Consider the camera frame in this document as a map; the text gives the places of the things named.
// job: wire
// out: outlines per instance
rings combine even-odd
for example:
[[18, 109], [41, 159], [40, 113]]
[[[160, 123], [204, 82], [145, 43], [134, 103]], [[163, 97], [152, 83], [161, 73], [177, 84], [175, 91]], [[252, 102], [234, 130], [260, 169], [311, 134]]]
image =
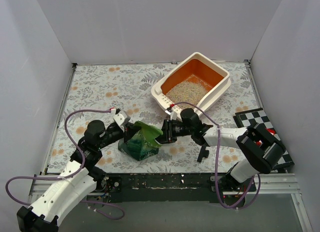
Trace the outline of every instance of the wire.
[[120, 220], [122, 219], [125, 215], [126, 215], [126, 212], [123, 208], [121, 208], [120, 206], [117, 206], [117, 205], [114, 205], [114, 204], [108, 204], [108, 203], [105, 203], [105, 202], [99, 202], [99, 201], [80, 201], [81, 203], [90, 203], [90, 204], [100, 204], [100, 205], [104, 205], [104, 206], [109, 206], [109, 207], [114, 207], [114, 208], [117, 208], [118, 210], [120, 210], [122, 212], [122, 215], [119, 216], [119, 217], [113, 217], [113, 216], [109, 216], [107, 215], [106, 213], [102, 212], [101, 210], [98, 210], [98, 209], [95, 209], [95, 208], [91, 208], [92, 210], [94, 210], [95, 212], [98, 212], [99, 214], [107, 217], [108, 219], [111, 219], [111, 220], [114, 220], [114, 221], [117, 221], [117, 220]]
[[[238, 192], [238, 194], [240, 194], [240, 192], [241, 192], [241, 189], [242, 189], [242, 188], [240, 187], [240, 189], [239, 189], [239, 192]], [[244, 190], [245, 190], [245, 189], [244, 189]], [[238, 195], [238, 194], [236, 194], [235, 196], [237, 197], [237, 195]]]
[[18, 200], [17, 198], [15, 198], [11, 192], [9, 191], [9, 184], [11, 181], [14, 181], [14, 180], [19, 180], [19, 179], [27, 179], [27, 180], [40, 180], [40, 181], [60, 181], [60, 180], [63, 180], [63, 179], [67, 179], [67, 178], [70, 178], [74, 175], [76, 175], [77, 173], [79, 173], [82, 168], [85, 166], [85, 161], [86, 161], [86, 157], [84, 155], [84, 152], [82, 151], [82, 149], [80, 148], [80, 146], [78, 146], [78, 144], [74, 141], [74, 139], [72, 138], [72, 136], [70, 135], [69, 133], [69, 130], [68, 130], [68, 127], [67, 127], [67, 123], [68, 123], [68, 120], [71, 116], [77, 114], [77, 113], [80, 113], [80, 112], [98, 112], [98, 113], [110, 113], [111, 111], [110, 110], [106, 110], [106, 111], [102, 111], [102, 110], [92, 110], [92, 109], [83, 109], [83, 110], [78, 110], [78, 111], [74, 111], [72, 112], [70, 115], [68, 115], [64, 121], [64, 129], [65, 129], [65, 132], [66, 134], [68, 135], [69, 139], [72, 141], [72, 143], [75, 145], [75, 147], [79, 150], [80, 154], [81, 154], [81, 157], [82, 157], [82, 163], [79, 167], [79, 169], [77, 169], [77, 171], [73, 172], [72, 174], [70, 175], [67, 175], [65, 176], [64, 178], [58, 178], [58, 177], [34, 177], [34, 176], [16, 176], [16, 177], [13, 177], [11, 178], [10, 180], [7, 181], [7, 183], [5, 184], [5, 191], [6, 193], [8, 194], [8, 196], [13, 199], [15, 202], [18, 202], [19, 204], [22, 204], [22, 205], [25, 205], [25, 206], [29, 206], [30, 204], [29, 203], [26, 203], [26, 202], [23, 202], [23, 201], [20, 201]]
[[104, 198], [107, 194], [107, 191], [102, 195], [102, 196], [99, 196], [100, 198]]
[[104, 188], [103, 188], [102, 190], [100, 190], [100, 191], [94, 191], [94, 192], [101, 192], [101, 191], [104, 191], [106, 187], [107, 187], [107, 183], [105, 183], [105, 186], [104, 186]]
[[[216, 192], [216, 196], [218, 198], [218, 201], [219, 203], [222, 205], [222, 207], [226, 208], [226, 209], [237, 209], [237, 205], [244, 199], [244, 197], [247, 195], [251, 185], [254, 183], [254, 178], [255, 176], [252, 176], [251, 177], [251, 180], [249, 182], [249, 185], [247, 187], [247, 189], [243, 192], [242, 196], [238, 199], [237, 202], [235, 202], [233, 205], [231, 206], [228, 206], [226, 205], [225, 203], [222, 202], [222, 199], [220, 197], [220, 193], [219, 193], [219, 186], [218, 186], [218, 166], [219, 166], [219, 151], [220, 151], [220, 143], [221, 143], [221, 132], [220, 132], [220, 125], [215, 122], [213, 119], [211, 119], [211, 117], [206, 114], [203, 110], [201, 110], [198, 106], [196, 105], [193, 105], [192, 103], [189, 103], [189, 102], [178, 102], [178, 103], [175, 103], [174, 105], [171, 105], [170, 107], [174, 107], [176, 105], [179, 105], [179, 104], [187, 104], [187, 105], [190, 105], [190, 106], [193, 106], [195, 107], [196, 109], [198, 109], [200, 112], [202, 112], [203, 115], [205, 115], [214, 125], [217, 126], [217, 129], [218, 129], [218, 141], [217, 141], [217, 147], [216, 147], [216, 154], [215, 154], [215, 167], [214, 167], [214, 185], [215, 185], [215, 192]], [[256, 198], [258, 197], [258, 194], [259, 194], [259, 191], [260, 191], [260, 187], [261, 187], [261, 179], [260, 179], [260, 175], [258, 174], [258, 179], [259, 179], [259, 186], [258, 186], [258, 189], [256, 191], [256, 194], [254, 196], [254, 198], [252, 199], [252, 201], [250, 201], [250, 203], [246, 206], [243, 206], [239, 209], [244, 209], [244, 208], [247, 208], [249, 205], [251, 205], [255, 200]]]

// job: green plastic bag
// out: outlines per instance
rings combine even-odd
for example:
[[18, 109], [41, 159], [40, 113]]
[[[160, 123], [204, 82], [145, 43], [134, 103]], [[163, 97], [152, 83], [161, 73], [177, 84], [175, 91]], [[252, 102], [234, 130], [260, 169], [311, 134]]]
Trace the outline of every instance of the green plastic bag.
[[158, 154], [161, 145], [155, 141], [155, 138], [163, 134], [162, 130], [142, 121], [136, 121], [134, 125], [140, 126], [141, 129], [126, 143], [123, 139], [119, 140], [118, 149], [137, 161]]

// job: white backdrop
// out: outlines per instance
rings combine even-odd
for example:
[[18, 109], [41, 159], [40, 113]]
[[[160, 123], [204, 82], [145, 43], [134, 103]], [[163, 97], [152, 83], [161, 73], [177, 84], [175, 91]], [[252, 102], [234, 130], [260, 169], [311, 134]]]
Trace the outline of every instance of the white backdrop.
[[[16, 232], [21, 207], [8, 179], [39, 174], [72, 65], [37, 0], [0, 0], [0, 225]], [[27, 201], [31, 180], [11, 192]]]
[[251, 59], [281, 0], [38, 0], [71, 62]]
[[263, 105], [295, 162], [312, 228], [320, 231], [320, 0], [282, 0], [252, 59]]

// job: checkerboard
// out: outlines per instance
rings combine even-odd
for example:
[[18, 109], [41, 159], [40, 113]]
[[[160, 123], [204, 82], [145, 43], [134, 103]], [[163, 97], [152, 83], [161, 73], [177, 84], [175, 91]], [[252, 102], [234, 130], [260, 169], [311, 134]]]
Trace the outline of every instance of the checkerboard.
[[[240, 127], [247, 127], [249, 125], [253, 125], [255, 123], [264, 124], [267, 129], [272, 129], [275, 131], [271, 121], [269, 120], [268, 116], [266, 115], [265, 111], [262, 108], [250, 110], [250, 111], [242, 111], [237, 112], [233, 117], [237, 126]], [[276, 133], [274, 135], [278, 140], [281, 140], [279, 135]], [[294, 165], [294, 162], [289, 155], [288, 151], [284, 153], [282, 158], [278, 161], [277, 165], [274, 167], [274, 170], [288, 168], [289, 166]]]

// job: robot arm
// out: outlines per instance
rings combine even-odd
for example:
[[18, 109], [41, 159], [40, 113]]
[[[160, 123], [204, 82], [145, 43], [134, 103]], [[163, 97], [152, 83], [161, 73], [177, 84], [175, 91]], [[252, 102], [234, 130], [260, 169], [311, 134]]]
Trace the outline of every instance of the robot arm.
[[95, 165], [101, 159], [101, 148], [121, 138], [130, 139], [140, 127], [129, 123], [130, 117], [117, 110], [114, 123], [107, 129], [102, 121], [94, 120], [88, 124], [84, 137], [78, 145], [85, 155], [84, 168], [74, 173], [82, 164], [82, 156], [76, 150], [70, 157], [61, 180], [53, 183], [48, 190], [28, 208], [21, 207], [17, 213], [19, 229], [22, 232], [57, 232], [66, 215], [90, 192], [107, 186], [105, 172]]
[[[201, 146], [216, 146], [219, 131], [213, 125], [203, 124], [191, 108], [181, 112], [182, 122], [166, 119], [163, 122], [163, 135], [156, 138], [160, 144], [174, 143], [179, 136], [191, 135]], [[84, 168], [71, 178], [82, 163], [81, 153], [76, 150], [70, 157], [59, 177], [36, 202], [28, 208], [21, 207], [17, 213], [22, 232], [57, 232], [66, 215], [90, 192], [106, 185], [106, 175], [95, 165], [101, 159], [100, 149], [119, 139], [129, 140], [141, 128], [129, 122], [124, 111], [117, 110], [114, 122], [105, 129], [102, 121], [88, 124], [78, 145], [84, 151]], [[246, 159], [235, 164], [219, 180], [222, 189], [236, 190], [245, 180], [255, 174], [268, 174], [286, 151], [283, 144], [270, 134], [263, 125], [248, 128], [220, 129], [220, 145], [240, 148]]]
[[193, 109], [181, 112], [184, 130], [201, 146], [217, 146], [220, 132], [220, 145], [239, 148], [246, 159], [235, 164], [219, 181], [222, 189], [236, 190], [244, 181], [262, 173], [269, 174], [286, 151], [281, 141], [275, 138], [262, 124], [247, 128], [221, 128], [201, 122]]

